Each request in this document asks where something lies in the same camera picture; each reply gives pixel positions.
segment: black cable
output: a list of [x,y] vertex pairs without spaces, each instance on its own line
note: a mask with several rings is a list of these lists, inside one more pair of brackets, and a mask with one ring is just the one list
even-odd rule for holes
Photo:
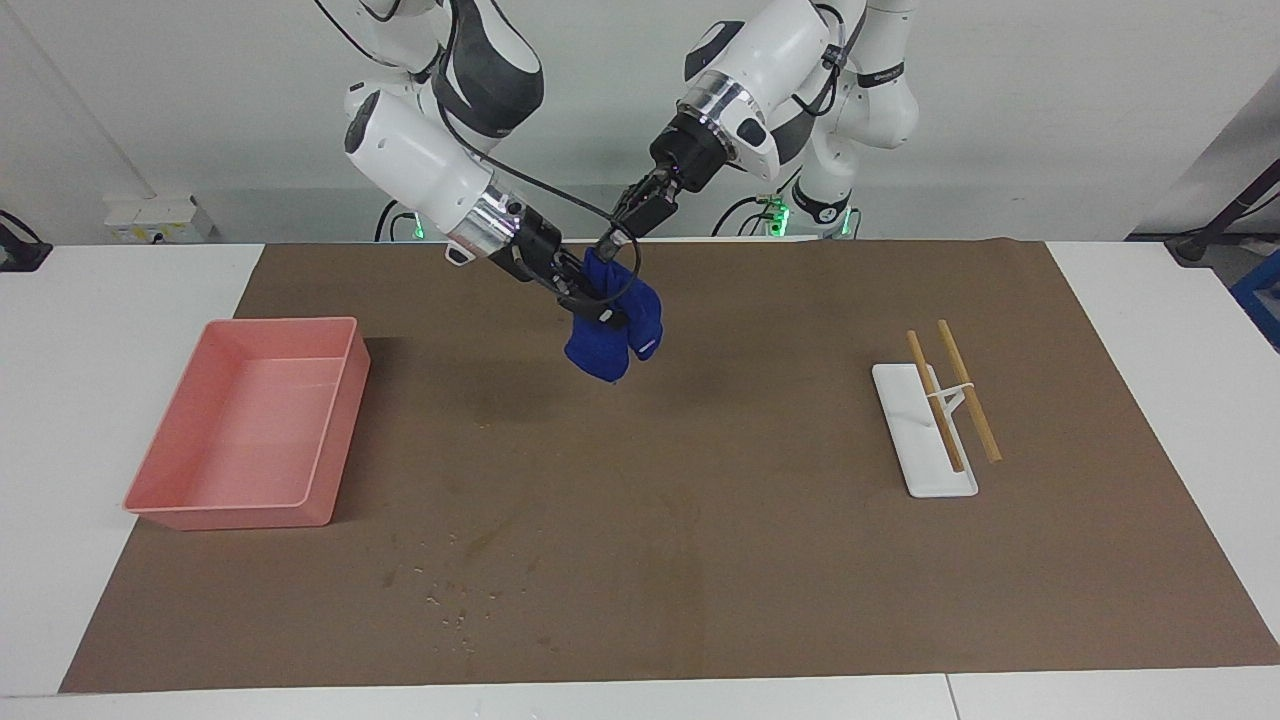
[[[494,3],[494,8],[498,8],[497,3]],[[449,77],[449,63],[453,61],[453,44],[458,36],[460,13],[458,13],[457,0],[449,0],[449,10],[452,15],[449,20],[449,41],[444,45],[444,54],[440,56],[440,70],[439,70],[440,76],[444,78]],[[527,182],[529,184],[539,190],[543,190],[544,192],[549,192],[566,202],[571,202],[594,215],[599,215],[600,218],[603,218],[605,222],[609,223],[609,227],[613,231],[625,234],[626,238],[631,242],[631,251],[635,252],[636,256],[635,264],[631,266],[631,278],[627,279],[626,284],[622,286],[622,290],[620,290],[618,292],[613,293],[609,297],[605,297],[604,300],[600,300],[599,302],[600,305],[611,305],[618,299],[621,299],[623,295],[631,292],[631,287],[635,284],[636,279],[640,278],[640,269],[643,264],[643,259],[640,255],[640,241],[636,238],[635,233],[632,233],[626,225],[614,219],[612,214],[605,213],[604,210],[596,208],[595,205],[591,205],[586,200],[582,200],[575,195],[570,195],[568,192],[564,192],[563,190],[553,184],[545,183],[532,176],[529,176],[526,173],[517,170],[516,168],[512,168],[506,163],[495,160],[488,152],[471,145],[470,142],[467,142],[467,138],[462,137],[462,135],[458,133],[457,128],[453,127],[453,120],[449,119],[449,113],[448,110],[444,109],[444,101],[436,97],[435,106],[440,111],[440,120],[444,123],[444,129],[449,131],[449,135],[453,136],[453,140],[456,140],[460,145],[462,145],[463,147],[477,155],[480,159],[488,161],[490,165],[498,168],[499,170],[503,170],[513,177],[517,177]]]
[[826,3],[814,3],[813,6],[814,6],[814,9],[826,10],[826,12],[831,13],[832,15],[836,17],[836,22],[837,23],[845,24],[845,15],[841,15],[840,10],[832,8],[831,5],[828,5]]
[[740,208],[745,208],[746,205],[750,205],[751,202],[759,204],[760,201],[756,200],[756,197],[753,195],[750,197],[744,197],[744,199],[739,200],[737,202],[735,202],[733,205],[731,205],[728,210],[724,210],[724,214],[721,215],[721,219],[716,223],[716,228],[712,231],[712,237],[719,237],[721,228],[724,227],[724,223],[728,222],[728,219],[733,215],[733,213],[737,213],[737,210]]
[[755,227],[751,228],[751,234],[754,236],[756,232],[760,231],[760,222],[768,220],[768,219],[769,219],[769,214],[768,213],[760,213],[759,215],[751,215],[750,218],[742,220],[742,227],[737,228],[737,236],[739,237],[745,236],[746,234],[746,223],[750,223],[751,220],[755,220]]
[[396,242],[396,223],[401,220],[413,220],[416,223],[417,215],[415,215],[413,213],[401,213],[399,215],[392,218],[392,228],[390,228],[392,242]]
[[392,3],[392,9],[387,10],[387,15],[379,15],[378,13],[370,10],[369,5],[365,5],[365,12],[369,13],[370,18],[374,18],[375,20],[378,20],[380,23],[385,23],[385,22],[390,22],[390,19],[396,17],[396,12],[399,10],[399,4],[401,4],[401,0],[396,0],[394,3]]
[[782,195],[782,191],[786,190],[787,186],[791,184],[791,182],[794,179],[796,179],[797,177],[800,177],[800,170],[803,170],[803,169],[804,169],[804,165],[800,165],[799,168],[796,168],[796,172],[791,173],[791,177],[787,178],[787,182],[780,184],[778,188],[776,191],[773,191],[773,195]]
[[22,222],[20,219],[18,219],[18,217],[14,215],[13,213],[8,213],[5,210],[0,210],[0,218],[4,218],[6,220],[9,220],[10,223],[14,224],[15,228],[18,228],[22,232],[29,234],[31,240],[35,240],[37,243],[44,245],[45,241],[40,240],[40,236],[36,234],[36,231],[31,229],[31,225],[28,225],[27,223]]
[[[1257,215],[1258,213],[1266,210],[1267,206],[1271,205],[1272,202],[1275,202],[1276,200],[1280,200],[1280,191],[1277,191],[1275,195],[1272,195],[1271,197],[1268,197],[1261,205],[1256,205],[1252,210],[1249,210],[1248,213],[1244,213],[1243,215],[1240,215],[1239,218],[1236,218],[1231,224],[1239,223],[1244,218],[1251,218],[1253,215]],[[1180,233],[1170,234],[1167,237],[1187,237],[1189,234],[1196,234],[1196,233],[1203,232],[1206,229],[1208,229],[1208,225],[1198,227],[1198,228],[1190,229],[1190,231],[1183,231]]]
[[394,210],[397,205],[399,205],[399,200],[392,200],[385,208],[383,208],[383,214],[378,217],[378,229],[374,231],[374,242],[383,241],[383,228],[387,227],[387,218],[390,217],[392,210]]
[[1261,211],[1266,210],[1267,205],[1271,205],[1272,202],[1275,202],[1275,201],[1276,201],[1276,199],[1280,199],[1280,192],[1276,192],[1275,195],[1272,195],[1272,196],[1271,196],[1271,197],[1270,197],[1270,199],[1268,199],[1268,200],[1267,200],[1266,202],[1263,202],[1262,205],[1258,205],[1257,208],[1254,208],[1254,209],[1249,210],[1248,213],[1245,213],[1245,214],[1240,215],[1239,218],[1236,218],[1236,220],[1243,220],[1244,218],[1248,218],[1248,217],[1251,217],[1251,215],[1257,215],[1258,213],[1261,213]]
[[[836,85],[838,82],[840,82],[840,65],[835,65],[831,68],[831,77],[827,78],[827,83],[822,86],[822,92],[819,92],[818,96],[813,99],[813,102],[805,102],[799,95],[794,92],[791,94],[791,99],[796,101],[796,105],[800,105],[800,109],[806,115],[820,118],[831,113],[836,108],[836,96],[840,95],[840,92],[836,91]],[[817,109],[815,106],[819,105],[820,102],[827,102],[827,106]]]
[[347,32],[347,28],[342,27],[342,23],[339,23],[338,19],[333,17],[333,13],[329,12],[329,8],[324,6],[324,3],[321,3],[320,0],[312,0],[312,1],[316,4],[316,8],[320,8],[320,12],[324,13],[324,17],[329,18],[329,24],[332,24],[334,28],[337,28],[338,32],[340,32],[342,36],[347,38],[347,42],[349,42],[352,47],[355,47],[356,50],[360,50],[361,55],[364,55],[365,58],[369,58],[370,60],[378,63],[379,65],[383,65],[383,67],[387,67],[387,68],[394,68],[396,67],[394,63],[388,63],[385,60],[379,60],[378,58],[374,58],[372,53],[370,53],[369,50],[365,50],[365,47],[362,45],[360,45],[358,42],[356,42],[356,38],[352,37],[349,32]]

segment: pink plastic tray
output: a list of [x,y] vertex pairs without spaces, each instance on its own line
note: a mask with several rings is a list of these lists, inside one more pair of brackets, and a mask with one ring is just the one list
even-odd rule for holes
[[329,523],[367,375],[355,318],[210,323],[124,509],[179,530]]

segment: brown paper mat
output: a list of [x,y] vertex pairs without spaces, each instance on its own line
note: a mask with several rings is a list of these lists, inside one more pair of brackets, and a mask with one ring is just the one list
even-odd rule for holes
[[[138,523],[61,689],[1280,664],[1043,246],[645,260],[667,341],[609,387],[495,268],[268,247],[238,316],[370,338],[335,521]],[[1007,456],[972,500],[906,495],[870,378],[937,318]]]

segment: blue object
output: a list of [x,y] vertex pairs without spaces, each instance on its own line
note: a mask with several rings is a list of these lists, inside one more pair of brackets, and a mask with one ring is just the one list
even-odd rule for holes
[[[582,272],[605,296],[621,291],[631,279],[631,270],[621,263],[602,261],[594,249],[586,251]],[[573,334],[564,346],[564,355],[575,365],[607,383],[616,383],[627,373],[628,351],[644,361],[662,345],[662,301],[648,283],[637,278],[614,307],[627,314],[626,328],[613,329],[575,315]]]
[[1231,296],[1240,304],[1240,307],[1244,307],[1244,311],[1248,313],[1253,324],[1258,325],[1258,329],[1262,331],[1267,341],[1280,347],[1280,318],[1276,318],[1267,309],[1261,297],[1267,291],[1271,291],[1271,295],[1275,296],[1275,290],[1272,288],[1276,283],[1280,283],[1280,252],[1274,252],[1261,265],[1254,268],[1252,273],[1235,283],[1231,287]]

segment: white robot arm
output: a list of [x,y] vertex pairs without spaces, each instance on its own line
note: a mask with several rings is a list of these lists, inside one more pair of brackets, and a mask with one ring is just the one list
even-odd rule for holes
[[858,177],[855,142],[892,150],[911,136],[920,108],[906,83],[906,37],[919,0],[870,0],[832,111],[818,118],[791,197],[805,224],[837,228]]
[[361,0],[357,13],[376,38],[369,54],[404,76],[351,87],[344,145],[356,168],[439,228],[451,263],[488,258],[577,315],[625,325],[562,247],[561,232],[483,159],[541,105],[544,91],[536,53],[494,1]]
[[[655,168],[623,193],[617,218],[643,236],[678,209],[678,192],[701,191],[724,165],[773,182],[804,150],[792,196],[833,228],[856,176],[852,141],[897,147],[915,128],[902,58],[918,1],[773,0],[749,22],[712,26],[685,60],[690,86],[675,119],[650,146]],[[612,241],[622,245],[618,233]]]

